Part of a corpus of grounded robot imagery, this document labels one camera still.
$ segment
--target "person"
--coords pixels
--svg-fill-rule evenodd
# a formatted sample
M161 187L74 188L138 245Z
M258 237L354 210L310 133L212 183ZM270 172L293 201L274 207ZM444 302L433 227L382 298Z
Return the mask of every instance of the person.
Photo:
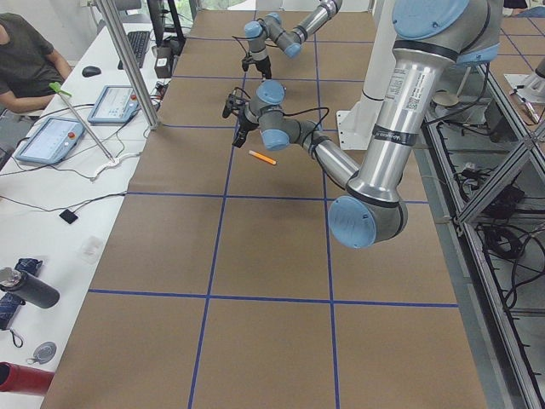
M545 17L545 5L528 9L526 0L504 0L503 15L505 17Z
M31 24L17 14L0 14L0 105L15 113L45 108L72 68Z

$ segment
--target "red cup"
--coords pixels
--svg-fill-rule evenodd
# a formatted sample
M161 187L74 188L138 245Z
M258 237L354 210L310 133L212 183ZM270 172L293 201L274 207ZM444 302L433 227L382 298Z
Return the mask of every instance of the red cup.
M0 362L0 392L45 396L54 373Z

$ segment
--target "mouse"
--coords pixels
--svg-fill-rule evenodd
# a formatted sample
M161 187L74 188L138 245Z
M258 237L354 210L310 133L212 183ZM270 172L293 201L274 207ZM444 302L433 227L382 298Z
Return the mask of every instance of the mouse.
M99 75L102 70L97 66L86 66L82 70L82 75L84 77L93 77L94 75Z

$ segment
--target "white desk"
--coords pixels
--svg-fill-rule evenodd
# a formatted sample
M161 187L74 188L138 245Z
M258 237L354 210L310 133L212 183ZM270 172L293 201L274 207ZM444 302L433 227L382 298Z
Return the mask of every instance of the white desk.
M147 24L130 24L125 25L125 28L127 32L151 29ZM62 89L73 95L72 104L94 103L104 85L129 84L125 71L117 69L118 61L109 33L104 29L63 84ZM148 51L141 72L150 91L157 82L154 63L155 58ZM81 71L90 65L98 66L102 74L84 78ZM64 107L64 103L56 96L45 113ZM89 112L90 108L80 111L84 118L87 118ZM61 113L66 118L72 118L68 111ZM102 139L118 128L95 126L94 130ZM126 146L123 153L141 152L146 144L144 134L147 128L146 119L139 112L118 134ZM121 142L115 137L106 141L105 145L114 156L122 148ZM71 158L57 167L77 170L87 176L92 176L101 164L108 161L88 135L76 145L68 157ZM73 172L59 172L48 168L6 175L20 170L11 159L0 176L0 195L46 209L67 207L85 199L123 192L137 162L138 158L128 158L117 168L105 170L96 181L91 182ZM0 361L28 365L26 358L32 357L38 345L53 341L58 348L54 359L41 366L35 364L34 367L55 371L122 202L122 197L114 197L89 204L77 213L79 219L69 225L58 216L61 210L45 213L0 199L0 266L14 267L22 257L43 260L40 279L60 292L60 300L52 308L40 309L27 304L19 309L11 321L11 326L24 338L25 344L21 349L16 348L12 344L11 334L1 331ZM92 257L82 256L82 246L91 237L98 239L101 247ZM36 409L41 406L42 401L43 398L37 396L0 394L2 408Z

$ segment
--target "thermos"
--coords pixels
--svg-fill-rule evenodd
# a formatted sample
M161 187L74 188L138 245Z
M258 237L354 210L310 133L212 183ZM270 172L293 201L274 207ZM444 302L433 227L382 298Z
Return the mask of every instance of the thermos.
M45 396L53 372L0 362L0 392Z
M59 292L25 271L6 267L0 269L0 290L10 292L40 308L53 307Z

